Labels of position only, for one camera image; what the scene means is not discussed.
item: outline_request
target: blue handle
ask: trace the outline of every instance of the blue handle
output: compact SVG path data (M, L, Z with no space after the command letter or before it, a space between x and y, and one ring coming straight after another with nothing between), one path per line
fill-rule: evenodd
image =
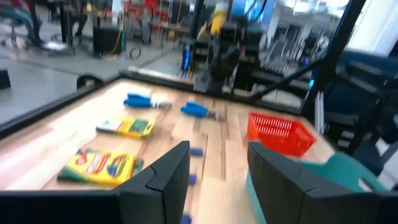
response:
M192 108L199 108L201 110L207 110L206 107L204 107L203 105L196 103L196 102L192 102L192 101L188 101L185 104L186 107L192 107Z
M134 100L124 100L123 104L126 106L130 106L133 108L150 108L152 107L152 103L150 103L150 100L139 100L139 99L134 99Z
M127 98L129 100L149 100L150 101L150 97L148 96L142 96L138 93L128 93L127 94Z
M183 106L180 111L187 115L197 116L200 118L204 118L207 115L206 109L198 107Z

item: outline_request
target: gray floor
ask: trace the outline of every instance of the gray floor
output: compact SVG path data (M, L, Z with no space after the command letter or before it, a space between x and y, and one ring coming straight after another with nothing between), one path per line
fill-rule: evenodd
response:
M41 18L47 18L47 11L40 10ZM90 22L85 32L90 32ZM0 24L0 34L9 32L8 26ZM17 30L24 34L24 28ZM44 23L40 36L49 40L54 33L60 32L60 26ZM8 69L11 79L11 88L0 90L0 126L2 123L34 110L46 103L75 91L78 74L94 73L101 78L108 78L119 70L135 65L169 74L178 74L181 56L178 52L170 51L169 44L164 50L154 40L150 47L142 47L142 54L138 60L121 59L96 59L84 52L77 55L54 55L48 57L34 50L13 49L10 45L0 47L0 69ZM287 103L296 103L294 96L271 93L268 98L278 98Z

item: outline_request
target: metal pole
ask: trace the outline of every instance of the metal pole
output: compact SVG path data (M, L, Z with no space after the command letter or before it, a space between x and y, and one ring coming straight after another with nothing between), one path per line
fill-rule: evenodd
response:
M309 121L313 120L314 99L319 91L324 91L332 78L336 75L336 65L346 47L347 42L355 22L359 17L366 0L351 0L341 18L337 27L336 34L330 42L325 60L318 70L318 75L314 80L314 84L301 107L301 116L306 117Z
M200 22L200 14L201 14L201 9L203 7L203 3L205 0L197 0L195 3L195 9L193 11L193 20L192 20L192 25L190 29L190 38L196 39L198 35L198 29L199 29L199 22Z

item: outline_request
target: red plastic basket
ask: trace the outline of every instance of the red plastic basket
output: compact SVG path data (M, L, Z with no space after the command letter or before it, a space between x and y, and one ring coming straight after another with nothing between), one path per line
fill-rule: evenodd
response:
M315 138L298 120L250 113L249 140L261 143L280 154L301 157L315 142Z

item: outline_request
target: scissors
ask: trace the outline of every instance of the scissors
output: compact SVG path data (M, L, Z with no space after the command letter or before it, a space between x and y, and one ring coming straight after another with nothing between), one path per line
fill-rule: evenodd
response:
M172 104L165 101L154 102L148 96L142 96L137 93L128 93L127 99L123 101L123 104L132 108L162 108L170 109Z
M219 113L210 111L205 106L192 101L188 101L185 106L181 107L180 111L187 115L196 116L198 118L211 118L215 119L216 121L224 120L224 117L222 117L222 115Z

